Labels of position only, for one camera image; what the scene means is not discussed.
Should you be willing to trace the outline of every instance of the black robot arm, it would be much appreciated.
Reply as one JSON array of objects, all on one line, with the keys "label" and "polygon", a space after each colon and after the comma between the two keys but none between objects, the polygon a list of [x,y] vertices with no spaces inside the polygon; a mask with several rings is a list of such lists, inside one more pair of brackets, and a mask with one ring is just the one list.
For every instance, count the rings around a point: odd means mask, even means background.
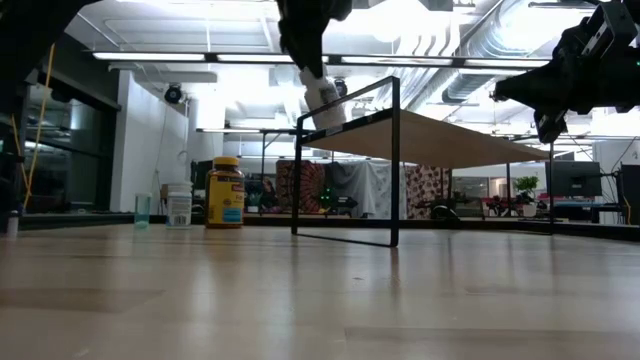
[{"label": "black robot arm", "polygon": [[638,35],[638,3],[598,4],[591,17],[562,33],[548,64],[498,81],[494,99],[533,108],[542,143],[566,131],[569,110],[581,115],[594,107],[628,112],[640,105],[640,50],[629,46]]},{"label": "black robot arm", "polygon": [[300,70],[322,73],[322,34],[329,20],[344,20],[351,13],[352,0],[277,0],[280,10],[280,47]]}]

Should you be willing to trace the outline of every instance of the brown plastic bottle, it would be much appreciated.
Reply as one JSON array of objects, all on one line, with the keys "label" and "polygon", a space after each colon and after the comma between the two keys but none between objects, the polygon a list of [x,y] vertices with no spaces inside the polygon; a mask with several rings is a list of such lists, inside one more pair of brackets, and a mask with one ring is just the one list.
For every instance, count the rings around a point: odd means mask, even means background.
[{"label": "brown plastic bottle", "polygon": [[213,159],[207,174],[204,224],[208,229],[237,229],[244,217],[244,174],[238,159],[222,156]]}]

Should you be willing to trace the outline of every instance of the wooden floor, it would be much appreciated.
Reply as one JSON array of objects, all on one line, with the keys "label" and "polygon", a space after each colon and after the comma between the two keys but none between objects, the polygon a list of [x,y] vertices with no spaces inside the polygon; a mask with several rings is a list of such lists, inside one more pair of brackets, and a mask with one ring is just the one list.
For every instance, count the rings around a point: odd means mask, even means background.
[{"label": "wooden floor", "polygon": [[0,241],[3,360],[638,358],[632,244],[129,225]]}]

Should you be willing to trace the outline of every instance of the glass cup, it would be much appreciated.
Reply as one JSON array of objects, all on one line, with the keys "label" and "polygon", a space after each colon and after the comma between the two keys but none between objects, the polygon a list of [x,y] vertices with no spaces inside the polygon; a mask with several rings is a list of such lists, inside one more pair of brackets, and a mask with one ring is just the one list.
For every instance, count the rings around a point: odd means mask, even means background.
[{"label": "glass cup", "polygon": [[146,229],[149,226],[149,216],[151,215],[151,194],[136,194],[136,213],[134,224],[138,229]]}]

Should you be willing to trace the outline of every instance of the yellow bottle label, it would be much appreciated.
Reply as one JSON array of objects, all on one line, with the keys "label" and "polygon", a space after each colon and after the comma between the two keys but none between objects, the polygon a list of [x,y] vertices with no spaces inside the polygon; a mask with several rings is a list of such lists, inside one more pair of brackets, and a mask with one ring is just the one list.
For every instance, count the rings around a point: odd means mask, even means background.
[{"label": "yellow bottle label", "polygon": [[244,179],[212,175],[209,180],[209,223],[242,224]]}]

